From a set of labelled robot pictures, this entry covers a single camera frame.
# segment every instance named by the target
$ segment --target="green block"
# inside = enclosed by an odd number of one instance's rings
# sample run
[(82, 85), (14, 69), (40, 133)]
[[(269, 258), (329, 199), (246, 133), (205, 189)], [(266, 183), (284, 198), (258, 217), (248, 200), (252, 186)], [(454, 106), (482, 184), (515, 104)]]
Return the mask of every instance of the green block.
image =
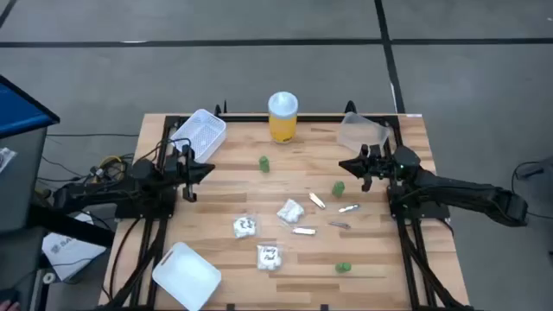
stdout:
[(344, 193), (344, 189), (346, 189), (346, 186), (344, 185), (343, 181), (336, 181), (334, 183), (334, 187), (332, 188), (332, 195), (336, 198), (339, 198)]
[(336, 268), (336, 272), (344, 273), (344, 272), (348, 272), (349, 270), (352, 269), (352, 264), (351, 263), (337, 263), (335, 268)]
[(269, 159), (265, 155), (259, 158), (259, 169), (264, 173), (269, 173)]

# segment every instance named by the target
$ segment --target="white plastic bowl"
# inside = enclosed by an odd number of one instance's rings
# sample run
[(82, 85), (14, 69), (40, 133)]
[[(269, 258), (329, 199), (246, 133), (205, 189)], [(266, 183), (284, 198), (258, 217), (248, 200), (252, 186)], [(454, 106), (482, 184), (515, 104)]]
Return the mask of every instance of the white plastic bowl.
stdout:
[[(172, 136), (172, 140), (188, 138), (196, 155), (195, 161), (204, 163), (226, 139), (225, 121), (215, 117), (205, 109), (197, 110)], [(182, 151), (188, 141), (175, 142), (175, 147)]]
[(182, 242), (171, 247), (152, 277), (190, 311), (200, 310), (221, 282), (221, 272)]

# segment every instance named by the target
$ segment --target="white lid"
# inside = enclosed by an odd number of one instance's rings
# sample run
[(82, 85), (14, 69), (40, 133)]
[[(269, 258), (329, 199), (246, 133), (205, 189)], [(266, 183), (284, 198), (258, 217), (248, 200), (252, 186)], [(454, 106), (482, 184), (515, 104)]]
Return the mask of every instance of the white lid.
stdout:
[(291, 92), (276, 92), (269, 98), (269, 112), (275, 117), (289, 118), (297, 113), (297, 98)]

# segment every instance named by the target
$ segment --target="wooden tabletop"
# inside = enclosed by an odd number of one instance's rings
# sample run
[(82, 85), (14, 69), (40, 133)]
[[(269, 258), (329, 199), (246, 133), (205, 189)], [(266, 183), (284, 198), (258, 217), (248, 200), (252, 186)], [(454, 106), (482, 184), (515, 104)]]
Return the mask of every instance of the wooden tabletop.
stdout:
[[(146, 154), (162, 138), (166, 115), (147, 114), (138, 139), (136, 157)], [(422, 159), (422, 166), (435, 171), (424, 121), (420, 116), (400, 115), (404, 144)], [(168, 223), (165, 250), (184, 242), (221, 271), (222, 282), (204, 309), (410, 309), (397, 226), (390, 216), (385, 187), (387, 180), (375, 180), (369, 193), (361, 192), (361, 181), (338, 166), (356, 152), (336, 142), (338, 123), (299, 123), (294, 141), (272, 143), (266, 123), (228, 123), (227, 137), (208, 162), (217, 168), (196, 186), (196, 203), (181, 197)], [(270, 172), (258, 169), (260, 156), (270, 159)], [(346, 190), (340, 199), (330, 193), (336, 181)], [(319, 209), (309, 200), (313, 192), (327, 205)], [(315, 236), (292, 234), (277, 217), (288, 199), (305, 209), (299, 226), (316, 227)], [(338, 209), (358, 203), (357, 211), (340, 214)], [(255, 214), (260, 233), (255, 238), (234, 238), (232, 222), (241, 214)], [(118, 225), (105, 286), (122, 236), (132, 222)], [(345, 230), (327, 223), (348, 223)], [(451, 232), (434, 220), (424, 220), (423, 236), (433, 271), (454, 298), (468, 303), (467, 292)], [(124, 245), (115, 278), (115, 290), (135, 269), (143, 234), (143, 221)], [(283, 248), (279, 271), (257, 270), (257, 247), (274, 242)], [(338, 274), (334, 265), (352, 264), (352, 270)], [(151, 270), (146, 271), (141, 291), (145, 303)], [(421, 303), (425, 303), (423, 282), (416, 269)], [(156, 309), (182, 309), (163, 289), (158, 289)]]

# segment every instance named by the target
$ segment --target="white plastic basket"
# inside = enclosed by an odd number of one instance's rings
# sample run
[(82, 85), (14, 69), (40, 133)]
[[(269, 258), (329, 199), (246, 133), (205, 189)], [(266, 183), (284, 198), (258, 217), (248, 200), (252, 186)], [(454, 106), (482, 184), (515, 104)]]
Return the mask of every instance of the white plastic basket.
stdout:
[[(199, 109), (171, 136), (172, 140), (180, 138), (190, 139), (195, 160), (203, 163), (225, 141), (226, 123), (205, 109)], [(186, 144), (186, 140), (174, 143), (179, 151)]]

